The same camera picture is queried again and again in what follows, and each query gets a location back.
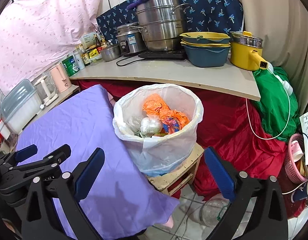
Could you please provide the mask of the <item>pink electric kettle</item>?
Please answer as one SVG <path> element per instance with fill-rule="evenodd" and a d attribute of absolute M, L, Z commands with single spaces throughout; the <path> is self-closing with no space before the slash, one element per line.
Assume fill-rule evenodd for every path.
<path fill-rule="evenodd" d="M 66 91 L 71 87 L 69 76 L 67 75 L 61 63 L 56 64 L 50 68 L 51 77 L 60 93 Z"/>

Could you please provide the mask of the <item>wooden stool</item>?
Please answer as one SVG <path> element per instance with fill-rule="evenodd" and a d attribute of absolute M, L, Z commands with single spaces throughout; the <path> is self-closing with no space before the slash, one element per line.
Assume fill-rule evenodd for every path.
<path fill-rule="evenodd" d="M 147 176 L 149 183 L 159 192 L 172 196 L 185 185 L 193 183 L 203 152 L 204 149 L 196 143 L 191 154 L 183 163 L 172 172 L 162 176 Z"/>

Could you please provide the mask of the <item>orange wrapper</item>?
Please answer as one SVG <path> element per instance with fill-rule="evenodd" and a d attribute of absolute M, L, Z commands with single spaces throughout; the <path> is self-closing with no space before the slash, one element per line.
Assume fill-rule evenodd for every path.
<path fill-rule="evenodd" d="M 161 115 L 161 122 L 165 133 L 172 134 L 182 130 L 190 120 L 183 112 L 168 110 Z"/>

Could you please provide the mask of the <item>large steel steamer pot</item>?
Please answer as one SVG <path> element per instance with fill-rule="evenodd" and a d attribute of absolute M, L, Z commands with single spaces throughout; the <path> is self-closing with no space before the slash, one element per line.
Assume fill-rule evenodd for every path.
<path fill-rule="evenodd" d="M 137 28 L 149 51 L 179 49 L 180 35 L 187 32 L 185 10 L 190 7 L 182 0 L 148 0 L 136 7 Z"/>

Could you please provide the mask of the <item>curved grey countertop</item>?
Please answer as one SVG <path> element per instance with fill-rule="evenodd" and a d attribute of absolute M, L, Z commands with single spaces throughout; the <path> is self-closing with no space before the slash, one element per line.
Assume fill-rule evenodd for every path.
<path fill-rule="evenodd" d="M 103 79 L 173 83 L 260 101 L 261 95 L 252 72 L 229 62 L 224 66 L 200 68 L 184 61 L 137 61 L 118 66 L 116 61 L 101 61 L 70 77 L 71 80 Z"/>

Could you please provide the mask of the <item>black induction cooker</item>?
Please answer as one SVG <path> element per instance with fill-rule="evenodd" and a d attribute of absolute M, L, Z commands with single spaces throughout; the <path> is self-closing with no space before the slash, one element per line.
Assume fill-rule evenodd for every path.
<path fill-rule="evenodd" d="M 187 59 L 185 51 L 144 51 L 141 52 L 138 57 L 146 60 L 174 60 L 183 61 Z"/>

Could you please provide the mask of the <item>steel rice cooker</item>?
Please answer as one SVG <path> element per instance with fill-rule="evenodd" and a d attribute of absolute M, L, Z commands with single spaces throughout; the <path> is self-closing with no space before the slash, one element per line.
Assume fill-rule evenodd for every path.
<path fill-rule="evenodd" d="M 136 55 L 147 50 L 138 22 L 118 26 L 116 37 L 124 56 Z"/>

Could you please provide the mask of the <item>navy floral cloth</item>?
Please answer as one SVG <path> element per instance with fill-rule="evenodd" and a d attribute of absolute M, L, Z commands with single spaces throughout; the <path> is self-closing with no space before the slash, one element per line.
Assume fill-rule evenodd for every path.
<path fill-rule="evenodd" d="M 137 9 L 128 9 L 136 0 L 126 0 L 97 17 L 97 24 L 105 40 L 118 43 L 116 30 L 120 25 L 137 22 Z M 241 31 L 243 5 L 239 0 L 181 0 L 189 3 L 185 19 L 189 31 L 211 31 L 230 34 Z"/>

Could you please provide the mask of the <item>green plastic bag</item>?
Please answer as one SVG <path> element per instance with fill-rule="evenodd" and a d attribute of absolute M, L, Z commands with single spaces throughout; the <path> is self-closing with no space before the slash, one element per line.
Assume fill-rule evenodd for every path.
<path fill-rule="evenodd" d="M 295 94 L 287 95 L 281 81 L 289 81 L 281 67 L 274 67 L 273 73 L 259 69 L 253 76 L 261 95 L 254 101 L 265 133 L 287 142 L 300 126 L 298 101 Z"/>

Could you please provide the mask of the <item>clear white electric kettle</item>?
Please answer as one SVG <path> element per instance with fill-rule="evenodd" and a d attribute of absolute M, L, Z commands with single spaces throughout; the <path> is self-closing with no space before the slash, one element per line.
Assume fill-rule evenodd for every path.
<path fill-rule="evenodd" d="M 35 82 L 34 87 L 45 107 L 50 106 L 58 97 L 57 88 L 50 74 L 42 74 Z"/>

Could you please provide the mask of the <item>pink plastic basket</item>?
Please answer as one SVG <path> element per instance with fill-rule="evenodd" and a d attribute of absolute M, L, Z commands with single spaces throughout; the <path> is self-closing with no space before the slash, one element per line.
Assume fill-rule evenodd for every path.
<path fill-rule="evenodd" d="M 287 177 L 295 184 L 308 179 L 308 167 L 305 165 L 304 138 L 301 134 L 294 134 L 289 139 L 288 153 L 284 162 Z"/>

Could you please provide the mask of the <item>white bottle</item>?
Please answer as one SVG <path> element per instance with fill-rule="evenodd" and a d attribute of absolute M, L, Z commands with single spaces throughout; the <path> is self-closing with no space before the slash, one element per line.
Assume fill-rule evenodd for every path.
<path fill-rule="evenodd" d="M 80 53 L 78 51 L 75 51 L 74 52 L 74 56 L 75 56 L 76 61 L 78 63 L 79 70 L 83 70 L 85 68 L 85 64 L 84 64 L 84 62 L 83 62 L 83 60 L 81 58 Z"/>

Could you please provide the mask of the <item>purple tablecloth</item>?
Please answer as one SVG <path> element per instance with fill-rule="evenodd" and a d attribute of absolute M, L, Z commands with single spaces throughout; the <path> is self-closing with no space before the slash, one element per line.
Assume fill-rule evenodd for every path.
<path fill-rule="evenodd" d="M 108 93 L 95 85 L 29 124 L 17 142 L 18 150 L 36 145 L 29 163 L 68 145 L 71 154 L 60 165 L 63 172 L 92 160 L 77 192 L 82 210 L 103 239 L 129 237 L 166 224 L 178 205 L 177 199 L 155 190 L 138 170 L 112 121 Z"/>

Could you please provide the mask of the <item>red orange plastic bag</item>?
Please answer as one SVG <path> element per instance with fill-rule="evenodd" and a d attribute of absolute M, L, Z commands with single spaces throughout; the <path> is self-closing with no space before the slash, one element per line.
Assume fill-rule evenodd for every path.
<path fill-rule="evenodd" d="M 155 93 L 146 98 L 143 104 L 143 111 L 145 111 L 148 116 L 156 115 L 161 118 L 165 114 L 169 114 L 171 109 L 162 97 Z"/>

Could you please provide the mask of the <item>stacked blue yellow basins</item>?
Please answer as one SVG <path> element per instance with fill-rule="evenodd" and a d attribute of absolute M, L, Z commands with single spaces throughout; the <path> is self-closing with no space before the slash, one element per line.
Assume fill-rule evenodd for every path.
<path fill-rule="evenodd" d="M 230 36 L 215 32 L 182 33 L 181 45 L 188 60 L 200 68 L 222 67 L 227 62 Z"/>

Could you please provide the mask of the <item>green tin can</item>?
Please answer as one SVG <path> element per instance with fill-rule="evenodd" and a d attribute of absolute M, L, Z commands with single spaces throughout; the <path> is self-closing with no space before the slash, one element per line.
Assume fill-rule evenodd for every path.
<path fill-rule="evenodd" d="M 76 60 L 73 55 L 70 55 L 62 61 L 64 69 L 69 77 L 75 75 L 80 69 L 76 64 Z"/>

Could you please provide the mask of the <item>dark soy sauce bottle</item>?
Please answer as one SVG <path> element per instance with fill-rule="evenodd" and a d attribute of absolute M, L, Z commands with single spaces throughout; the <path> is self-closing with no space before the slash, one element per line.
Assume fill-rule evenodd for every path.
<path fill-rule="evenodd" d="M 91 64 L 90 61 L 89 61 L 89 55 L 88 55 L 88 53 L 86 52 L 86 50 L 84 49 L 83 46 L 80 46 L 80 48 L 81 48 L 81 58 L 84 62 L 84 65 L 89 66 Z"/>

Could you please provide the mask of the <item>trash bin with white bag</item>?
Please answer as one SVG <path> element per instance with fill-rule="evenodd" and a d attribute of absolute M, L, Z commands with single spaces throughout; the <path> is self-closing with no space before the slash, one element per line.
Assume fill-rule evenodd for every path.
<path fill-rule="evenodd" d="M 148 116 L 143 104 L 151 94 L 159 94 L 171 110 L 183 112 L 190 120 L 182 130 L 168 134 L 162 129 L 151 137 L 140 133 L 140 123 Z M 119 99 L 114 105 L 113 127 L 125 144 L 140 172 L 157 177 L 174 170 L 194 148 L 197 127 L 203 120 L 201 100 L 187 88 L 169 83 L 137 88 Z"/>

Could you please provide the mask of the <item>red fabric under counter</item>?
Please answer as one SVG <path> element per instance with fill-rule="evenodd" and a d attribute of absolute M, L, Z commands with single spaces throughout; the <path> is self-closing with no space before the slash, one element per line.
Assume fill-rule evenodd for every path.
<path fill-rule="evenodd" d="M 102 85 L 118 101 L 134 89 L 152 85 L 152 82 L 123 80 L 72 80 L 81 90 Z M 212 146 L 219 156 L 231 162 L 237 171 L 246 171 L 250 177 L 278 178 L 283 192 L 292 189 L 292 183 L 283 175 L 287 143 L 281 140 L 260 140 L 252 133 L 246 111 L 246 101 L 237 96 L 211 90 L 190 88 L 202 101 L 204 115 L 197 127 L 197 143 L 203 148 Z M 249 102 L 248 109 L 253 129 L 261 137 L 269 138 L 262 128 L 257 109 Z M 213 176 L 201 158 L 194 183 L 194 190 L 204 200 L 220 193 Z M 291 202 L 291 194 L 284 196 L 287 217 L 298 217 L 308 204 L 308 199 Z"/>

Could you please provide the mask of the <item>pink floral sheet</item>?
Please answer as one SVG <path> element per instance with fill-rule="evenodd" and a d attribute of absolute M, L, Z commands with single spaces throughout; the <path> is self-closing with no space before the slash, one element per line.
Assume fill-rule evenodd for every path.
<path fill-rule="evenodd" d="M 0 90 L 33 81 L 97 28 L 101 0 L 17 0 L 0 15 Z"/>

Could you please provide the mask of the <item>dish rack with grey lid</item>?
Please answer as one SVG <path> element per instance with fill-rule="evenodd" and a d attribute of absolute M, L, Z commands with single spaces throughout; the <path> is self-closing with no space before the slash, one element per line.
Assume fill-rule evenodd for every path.
<path fill-rule="evenodd" d="M 41 105 L 36 88 L 28 79 L 24 79 L 1 102 L 2 119 L 12 132 L 20 134 L 41 111 Z"/>

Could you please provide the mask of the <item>yellow electric pot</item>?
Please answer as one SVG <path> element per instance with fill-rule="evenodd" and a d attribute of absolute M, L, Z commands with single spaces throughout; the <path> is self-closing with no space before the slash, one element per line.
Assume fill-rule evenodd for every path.
<path fill-rule="evenodd" d="M 249 71 L 268 68 L 268 62 L 262 57 L 261 38 L 248 31 L 233 31 L 231 35 L 230 62 L 234 66 Z"/>

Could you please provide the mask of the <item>small steel pot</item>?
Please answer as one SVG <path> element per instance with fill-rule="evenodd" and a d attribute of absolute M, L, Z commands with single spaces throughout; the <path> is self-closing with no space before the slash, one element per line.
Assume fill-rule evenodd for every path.
<path fill-rule="evenodd" d="M 118 44 L 108 45 L 100 51 L 101 57 L 105 62 L 110 62 L 121 57 L 121 50 Z"/>

